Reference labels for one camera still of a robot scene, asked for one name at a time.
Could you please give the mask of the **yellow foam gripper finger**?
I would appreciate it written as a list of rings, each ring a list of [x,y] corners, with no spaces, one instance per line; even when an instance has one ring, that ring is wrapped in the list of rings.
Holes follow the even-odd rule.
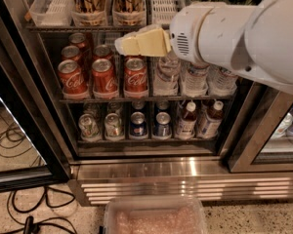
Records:
[[[123,56],[165,57],[171,51],[169,34],[161,27],[128,33],[114,45]]]

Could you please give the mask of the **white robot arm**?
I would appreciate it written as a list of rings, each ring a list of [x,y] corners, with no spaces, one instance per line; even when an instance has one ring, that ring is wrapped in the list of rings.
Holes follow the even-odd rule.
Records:
[[[173,51],[179,59],[218,65],[293,95],[293,0],[195,2],[174,15],[168,30],[146,26],[116,39],[115,48],[123,56]]]

